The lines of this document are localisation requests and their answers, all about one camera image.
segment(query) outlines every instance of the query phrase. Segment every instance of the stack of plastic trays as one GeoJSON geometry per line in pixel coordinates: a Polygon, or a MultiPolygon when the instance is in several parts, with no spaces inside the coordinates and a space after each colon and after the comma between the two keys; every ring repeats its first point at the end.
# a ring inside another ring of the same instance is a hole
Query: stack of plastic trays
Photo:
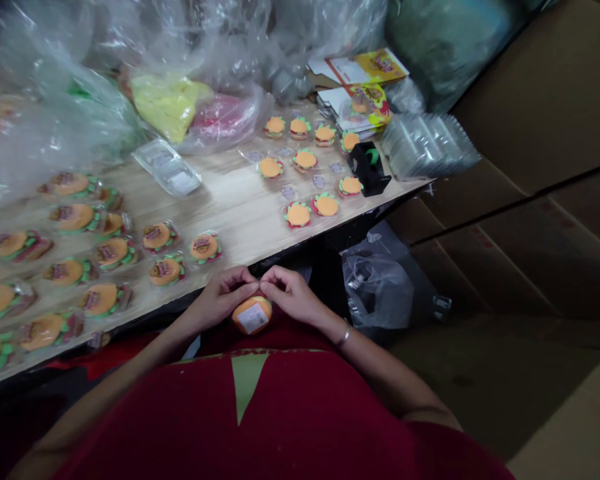
{"type": "Polygon", "coordinates": [[[398,180],[451,177],[480,160],[480,154],[452,115],[394,115],[381,144],[398,180]]]}

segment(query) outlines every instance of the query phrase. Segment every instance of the person's right hand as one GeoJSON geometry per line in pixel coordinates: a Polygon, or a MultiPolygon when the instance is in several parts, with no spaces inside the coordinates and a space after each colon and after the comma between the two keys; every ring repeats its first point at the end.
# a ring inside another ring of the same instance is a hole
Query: person's right hand
{"type": "Polygon", "coordinates": [[[276,302],[288,316],[318,327],[324,318],[334,315],[322,303],[298,272],[274,265],[260,279],[260,290],[276,302]]]}

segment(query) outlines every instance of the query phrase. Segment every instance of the wooden table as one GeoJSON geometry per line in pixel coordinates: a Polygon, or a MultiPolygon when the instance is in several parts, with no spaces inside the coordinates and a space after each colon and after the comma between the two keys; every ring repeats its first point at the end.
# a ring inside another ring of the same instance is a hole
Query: wooden table
{"type": "MultiPolygon", "coordinates": [[[[271,142],[276,147],[282,146],[281,143],[271,142]]],[[[293,146],[290,140],[278,142],[288,142],[293,146]]],[[[182,247],[186,252],[188,244],[196,234],[208,229],[216,230],[222,242],[223,258],[195,268],[189,278],[182,281],[180,285],[168,289],[156,289],[148,280],[147,274],[152,262],[145,254],[136,266],[118,275],[114,273],[105,279],[130,282],[133,298],[126,311],[112,316],[108,321],[88,321],[83,334],[62,347],[46,349],[34,354],[19,354],[20,363],[0,372],[0,381],[86,342],[96,331],[112,330],[186,293],[204,287],[217,271],[240,264],[252,265],[414,191],[430,181],[414,179],[398,182],[392,179],[382,195],[340,198],[337,195],[337,180],[350,173],[344,158],[336,147],[320,149],[314,148],[309,143],[306,146],[316,152],[322,167],[322,170],[315,174],[324,177],[327,183],[326,190],[337,196],[341,208],[336,217],[325,219],[313,215],[309,226],[294,230],[288,228],[283,218],[283,208],[289,204],[289,201],[281,194],[282,186],[292,185],[302,200],[308,200],[321,191],[314,186],[312,173],[302,174],[294,170],[289,161],[285,161],[284,180],[271,181],[262,178],[256,167],[248,163],[236,149],[210,157],[187,158],[187,161],[202,176],[203,186],[184,199],[176,199],[162,190],[135,162],[100,175],[104,184],[116,187],[124,194],[122,210],[131,216],[136,234],[145,225],[170,219],[175,222],[184,240],[182,247]],[[336,175],[332,171],[330,168],[332,163],[341,164],[344,168],[342,174],[336,175]]],[[[383,160],[383,164],[387,166],[386,159],[383,160]]],[[[31,199],[2,211],[0,229],[7,229],[7,227],[39,229],[40,225],[50,228],[51,225],[46,220],[48,211],[49,204],[44,200],[31,199]]],[[[14,319],[0,321],[0,328],[17,329],[40,314],[75,305],[82,297],[85,288],[52,290],[42,280],[40,272],[54,261],[89,251],[94,246],[95,240],[89,235],[80,237],[54,235],[54,238],[56,246],[53,250],[32,264],[18,266],[0,264],[0,281],[17,276],[30,282],[39,294],[38,300],[29,310],[14,319]]]]}

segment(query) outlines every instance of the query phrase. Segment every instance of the bracelet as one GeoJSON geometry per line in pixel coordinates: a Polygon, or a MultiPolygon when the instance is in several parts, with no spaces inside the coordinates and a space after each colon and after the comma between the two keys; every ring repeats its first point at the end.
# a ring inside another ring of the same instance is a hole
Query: bracelet
{"type": "Polygon", "coordinates": [[[347,325],[347,331],[345,332],[345,334],[342,336],[342,338],[336,345],[336,348],[341,349],[344,346],[344,344],[347,342],[347,340],[349,340],[350,334],[351,334],[351,326],[347,325]]]}

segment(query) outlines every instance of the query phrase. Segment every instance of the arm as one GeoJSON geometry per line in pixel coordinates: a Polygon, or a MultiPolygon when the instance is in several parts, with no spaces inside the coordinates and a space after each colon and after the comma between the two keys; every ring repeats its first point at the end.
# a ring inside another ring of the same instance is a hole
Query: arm
{"type": "MultiPolygon", "coordinates": [[[[314,326],[334,344],[344,338],[347,322],[320,302],[297,272],[274,266],[262,277],[260,289],[289,316],[314,326]]],[[[341,352],[402,421],[429,421],[461,430],[420,377],[364,335],[351,329],[341,352]]]]}
{"type": "Polygon", "coordinates": [[[258,281],[244,266],[215,275],[202,294],[174,323],[142,352],[78,400],[18,462],[9,478],[51,478],[70,457],[80,438],[111,410],[140,378],[154,368],[173,360],[171,357],[174,352],[190,343],[204,330],[220,323],[240,302],[253,295],[258,286],[258,281]]]}

